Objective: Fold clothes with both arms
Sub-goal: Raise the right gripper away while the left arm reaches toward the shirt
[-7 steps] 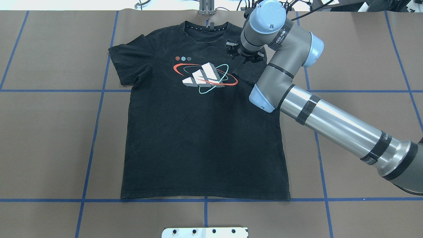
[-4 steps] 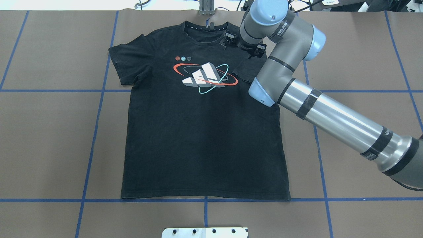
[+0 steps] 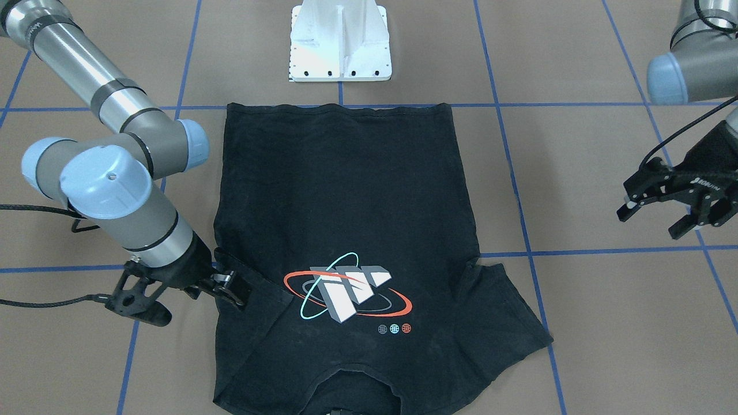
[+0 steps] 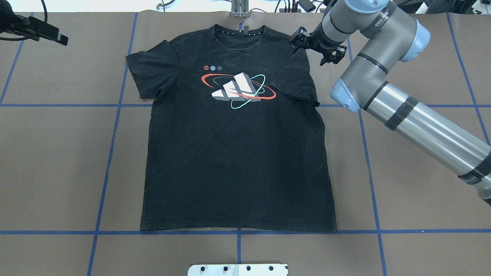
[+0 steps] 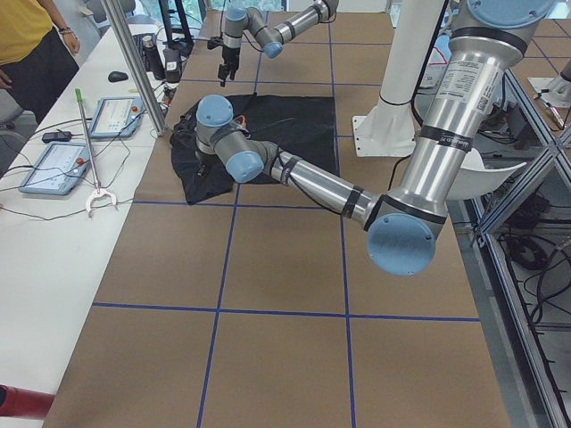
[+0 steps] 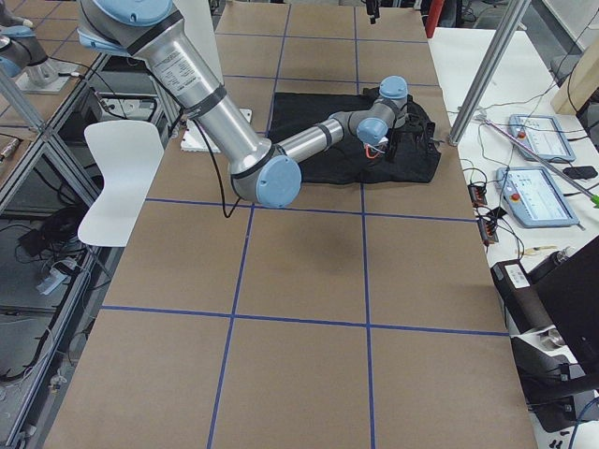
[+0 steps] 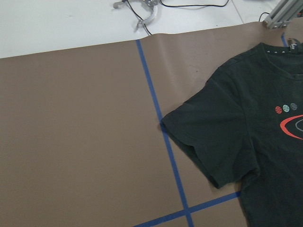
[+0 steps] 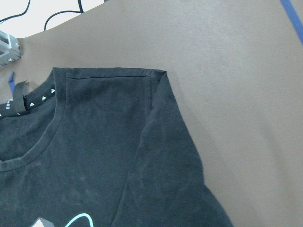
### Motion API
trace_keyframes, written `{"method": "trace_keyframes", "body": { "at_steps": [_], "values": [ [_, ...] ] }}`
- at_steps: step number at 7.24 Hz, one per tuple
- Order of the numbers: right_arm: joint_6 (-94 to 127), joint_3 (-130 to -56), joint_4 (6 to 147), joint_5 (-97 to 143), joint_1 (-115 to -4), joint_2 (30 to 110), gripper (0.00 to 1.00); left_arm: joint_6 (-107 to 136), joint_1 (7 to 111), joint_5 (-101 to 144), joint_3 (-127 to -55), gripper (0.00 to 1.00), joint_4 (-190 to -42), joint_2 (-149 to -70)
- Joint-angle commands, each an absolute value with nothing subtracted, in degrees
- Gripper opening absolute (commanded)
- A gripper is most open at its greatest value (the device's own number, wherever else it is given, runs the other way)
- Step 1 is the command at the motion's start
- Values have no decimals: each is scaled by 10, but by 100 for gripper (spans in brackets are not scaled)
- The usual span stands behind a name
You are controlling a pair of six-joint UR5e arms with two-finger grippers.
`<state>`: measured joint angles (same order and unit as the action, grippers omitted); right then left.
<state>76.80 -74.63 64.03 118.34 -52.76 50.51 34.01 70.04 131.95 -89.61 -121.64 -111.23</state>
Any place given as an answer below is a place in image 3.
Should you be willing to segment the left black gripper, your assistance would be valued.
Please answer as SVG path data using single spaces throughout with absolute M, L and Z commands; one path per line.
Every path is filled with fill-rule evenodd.
M 736 130 L 723 120 L 688 150 L 683 162 L 675 166 L 675 171 L 731 173 L 736 172 L 736 161 Z M 659 202 L 666 194 L 666 186 L 672 181 L 673 173 L 660 157 L 640 166 L 624 182 L 625 203 L 617 210 L 617 218 L 625 222 L 644 205 Z M 669 227 L 674 240 L 706 224 L 719 228 L 735 215 L 733 196 L 688 193 L 680 202 L 690 206 L 690 212 Z

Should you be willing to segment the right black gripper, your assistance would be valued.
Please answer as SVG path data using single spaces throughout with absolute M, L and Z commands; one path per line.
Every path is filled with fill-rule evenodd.
M 235 271 L 218 273 L 213 267 L 213 253 L 199 236 L 193 234 L 190 246 L 169 265 L 151 267 L 125 266 L 105 308 L 122 317 L 157 327 L 171 323 L 171 312 L 159 302 L 168 287 L 181 289 L 190 297 L 195 292 L 210 294 L 245 310 L 251 286 Z

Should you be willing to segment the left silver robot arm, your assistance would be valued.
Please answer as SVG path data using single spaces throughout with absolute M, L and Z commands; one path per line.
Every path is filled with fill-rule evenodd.
M 736 102 L 737 5 L 735 1 L 682 1 L 669 52 L 649 62 L 647 91 L 657 105 L 681 105 L 722 98 L 717 111 Z M 672 224 L 672 239 L 706 225 L 715 228 L 736 215 L 736 110 L 700 139 L 675 167 L 657 157 L 672 134 L 641 160 L 624 182 L 629 220 L 643 206 L 676 201 L 688 213 Z

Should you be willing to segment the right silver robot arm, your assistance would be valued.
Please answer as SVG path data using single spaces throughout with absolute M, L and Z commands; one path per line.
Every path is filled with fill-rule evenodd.
M 74 233 L 81 220 L 89 220 L 130 257 L 113 292 L 68 304 L 93 300 L 158 327 L 172 319 L 159 302 L 166 289 L 192 299 L 206 293 L 244 309 L 248 283 L 234 271 L 214 268 L 211 250 L 156 184 L 208 159 L 203 128 L 169 118 L 96 47 L 61 1 L 3 1 L 2 37 L 47 64 L 112 132 L 84 142 L 40 139 L 21 161 L 30 186 L 61 204 L 54 212 L 74 218 Z

